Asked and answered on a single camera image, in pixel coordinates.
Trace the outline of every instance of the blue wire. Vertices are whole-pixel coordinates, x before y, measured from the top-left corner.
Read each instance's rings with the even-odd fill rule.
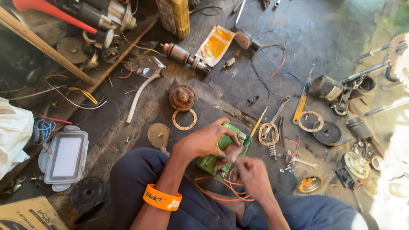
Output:
[[[280,31],[280,32],[284,32],[284,33],[290,35],[288,32],[286,32],[286,31],[284,31],[284,30],[273,29],[273,30],[269,30],[269,31],[266,31],[266,32],[260,34],[260,36],[258,36],[258,43],[260,43],[260,37],[261,37],[263,34],[266,34],[266,33],[268,33],[268,32],[274,32],[274,31]],[[271,64],[273,64],[273,65],[277,68],[277,65],[275,65],[275,64],[273,63],[273,61],[267,56],[267,54],[265,53],[263,47],[261,47],[261,51],[264,53],[265,57],[271,62]],[[285,70],[289,75],[291,75],[291,76],[297,78],[298,81],[300,81],[300,82],[302,82],[302,83],[304,83],[304,84],[310,86],[308,83],[306,83],[305,81],[301,80],[299,77],[297,77],[297,76],[295,76],[294,74],[290,73],[290,72],[289,72],[288,70],[286,70],[284,67],[281,67],[281,69]]]
[[[45,121],[44,118],[40,119],[39,121],[37,121],[36,124],[36,128],[40,131],[40,133],[42,133],[43,135],[43,142],[41,144],[43,144],[44,142],[46,142],[49,137],[51,136],[51,133],[54,131],[56,124],[53,120],[51,120],[52,124]]]

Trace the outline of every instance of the person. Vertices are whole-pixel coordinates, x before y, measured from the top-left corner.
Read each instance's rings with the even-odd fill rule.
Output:
[[[110,174],[115,229],[368,229],[354,208],[335,198],[273,194],[266,167],[257,158],[237,158],[235,162],[244,189],[255,202],[218,203],[202,193],[184,176],[187,165],[206,156],[217,156],[226,163],[229,153],[218,147],[223,134],[232,139],[233,149],[241,151],[235,132],[222,126],[224,122],[229,120],[220,118],[185,136],[169,157],[150,148],[133,149],[122,156]],[[166,201],[168,197],[174,198],[172,203]],[[160,202],[168,202],[168,206],[159,207]]]

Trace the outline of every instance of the navy blue pants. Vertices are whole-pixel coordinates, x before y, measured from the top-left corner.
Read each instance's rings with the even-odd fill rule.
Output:
[[[111,170],[110,189],[116,228],[128,230],[144,204],[148,184],[159,179],[168,157],[156,149],[138,148],[127,152]],[[172,212],[169,230],[235,229],[236,214],[203,194],[183,177],[178,192],[183,196]],[[275,195],[292,230],[367,230],[361,215],[351,206],[328,196]],[[243,229],[267,230],[267,221],[257,202],[246,202]]]

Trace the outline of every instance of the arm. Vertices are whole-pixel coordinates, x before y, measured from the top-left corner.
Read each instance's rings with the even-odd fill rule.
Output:
[[[187,165],[196,157],[217,156],[226,159],[226,155],[219,149],[217,141],[223,134],[228,135],[233,143],[240,145],[236,133],[221,124],[229,122],[227,118],[220,118],[214,123],[193,132],[178,141],[172,148],[167,163],[155,189],[175,196]],[[171,211],[159,209],[144,203],[131,225],[131,230],[156,229],[165,230],[169,223]]]
[[[290,230],[271,190],[263,161],[257,158],[239,158],[236,164],[244,189],[260,204],[270,230]]]

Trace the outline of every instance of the white flexible hose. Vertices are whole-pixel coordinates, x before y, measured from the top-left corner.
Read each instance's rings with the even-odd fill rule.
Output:
[[[160,77],[160,74],[158,74],[158,73],[157,73],[157,74],[154,74],[154,75],[150,76],[150,77],[148,78],[148,80],[146,80],[146,81],[141,85],[141,87],[139,87],[138,91],[136,92],[135,98],[133,99],[132,106],[131,106],[131,108],[130,108],[128,118],[126,119],[126,122],[127,122],[128,124],[132,121],[132,117],[133,117],[133,114],[135,113],[135,109],[136,109],[136,104],[138,103],[138,100],[139,100],[139,97],[141,96],[142,91],[144,90],[144,88],[145,88],[149,83],[151,83],[153,80],[155,80],[155,79],[157,79],[157,78],[159,78],[159,77]]]

